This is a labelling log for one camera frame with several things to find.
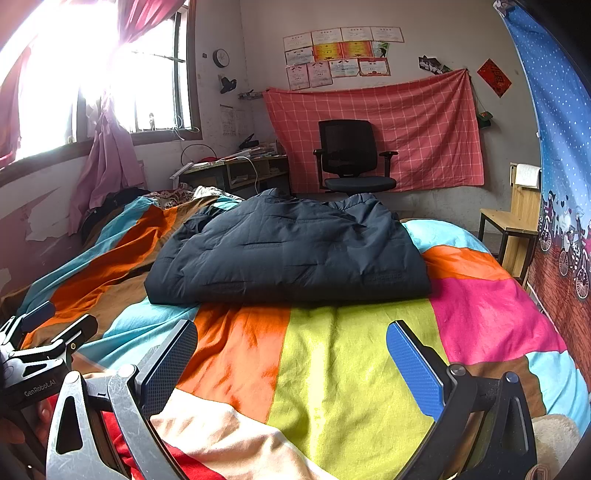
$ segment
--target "black clamp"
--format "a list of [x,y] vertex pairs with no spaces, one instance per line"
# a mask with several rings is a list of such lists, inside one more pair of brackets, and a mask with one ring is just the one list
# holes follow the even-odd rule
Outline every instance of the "black clamp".
[[534,429],[519,376],[473,377],[447,366],[402,320],[388,327],[390,354],[417,404],[435,423],[396,480],[438,480],[453,459],[468,418],[484,412],[456,480],[523,480],[537,463]]
[[20,350],[28,333],[52,318],[56,309],[45,302],[35,310],[13,317],[0,329],[0,417],[19,427],[25,443],[15,446],[17,457],[25,465],[44,473],[46,450],[37,439],[23,410],[59,393],[72,369],[72,355],[98,329],[92,315],[84,315],[57,335],[49,345]]
[[69,373],[57,401],[47,448],[47,480],[131,478],[107,433],[102,411],[115,414],[135,463],[146,480],[188,480],[150,423],[160,413],[197,345],[197,328],[180,320],[138,366],[84,379]]

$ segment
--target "wall clock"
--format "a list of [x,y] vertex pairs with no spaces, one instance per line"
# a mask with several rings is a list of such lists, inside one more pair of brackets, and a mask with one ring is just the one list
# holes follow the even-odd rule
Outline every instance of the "wall clock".
[[223,48],[219,48],[213,52],[213,62],[221,69],[225,68],[230,65],[230,55]]

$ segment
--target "office chair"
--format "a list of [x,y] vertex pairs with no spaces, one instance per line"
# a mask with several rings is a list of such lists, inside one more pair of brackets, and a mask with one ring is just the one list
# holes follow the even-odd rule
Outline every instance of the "office chair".
[[[398,152],[380,153],[384,158],[383,177],[360,177],[378,166],[378,149],[372,125],[365,120],[326,120],[318,122],[322,148],[314,150],[321,190],[346,193],[375,193],[392,190],[396,180],[390,178],[390,161]],[[338,179],[323,181],[322,172],[335,173]]]

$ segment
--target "window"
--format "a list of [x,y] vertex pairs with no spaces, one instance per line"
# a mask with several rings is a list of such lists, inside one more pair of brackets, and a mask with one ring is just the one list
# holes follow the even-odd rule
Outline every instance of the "window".
[[184,6],[121,48],[116,48],[116,15],[109,1],[67,5],[57,22],[39,33],[21,80],[17,159],[90,144],[107,86],[118,121],[141,143],[178,139],[179,131],[182,138],[201,138],[198,112],[190,109],[191,104],[197,110],[197,100],[196,92],[191,99],[189,92],[190,83],[196,88],[189,81],[195,76],[194,58],[187,55],[191,50],[194,57],[189,9]]

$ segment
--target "hand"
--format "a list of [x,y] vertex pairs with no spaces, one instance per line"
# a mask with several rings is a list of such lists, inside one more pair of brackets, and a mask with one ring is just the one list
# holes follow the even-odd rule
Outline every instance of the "hand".
[[[43,400],[37,404],[37,416],[39,417],[39,423],[35,430],[35,434],[39,438],[39,441],[44,446],[47,446],[51,418],[53,417],[53,409],[51,408],[49,400]],[[0,442],[25,443],[25,435],[11,421],[0,419]]]

